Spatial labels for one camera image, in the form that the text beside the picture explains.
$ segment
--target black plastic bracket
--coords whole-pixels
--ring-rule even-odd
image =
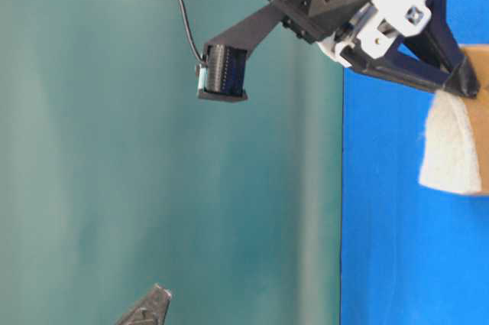
[[[248,99],[243,89],[246,61],[256,47],[283,20],[284,14],[272,4],[258,10],[204,46],[207,68],[200,69],[198,98],[239,102]]]

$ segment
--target black cable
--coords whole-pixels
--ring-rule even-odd
[[[197,50],[196,47],[196,43],[193,40],[192,30],[190,29],[190,24],[189,24],[189,18],[186,13],[185,2],[183,2],[183,0],[178,0],[178,3],[180,5],[180,11],[182,13],[183,24],[185,25],[186,37],[187,40],[189,41],[190,47],[192,48],[193,56],[196,57],[197,61],[199,61],[201,65],[206,66],[206,62],[204,61],[204,59],[200,57],[199,51]]]

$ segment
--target cardboard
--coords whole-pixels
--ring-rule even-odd
[[[482,190],[489,195],[489,45],[467,46],[463,51],[470,59],[481,91],[477,99],[463,99],[467,107],[478,155]]]

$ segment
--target screw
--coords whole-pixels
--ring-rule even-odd
[[[406,13],[406,19],[409,23],[418,25],[425,15],[416,6],[412,6]]]

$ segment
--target teal backdrop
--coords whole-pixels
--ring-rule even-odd
[[[337,325],[342,70],[278,28],[196,99],[176,0],[0,0],[0,315]],[[199,47],[265,0],[187,0]]]

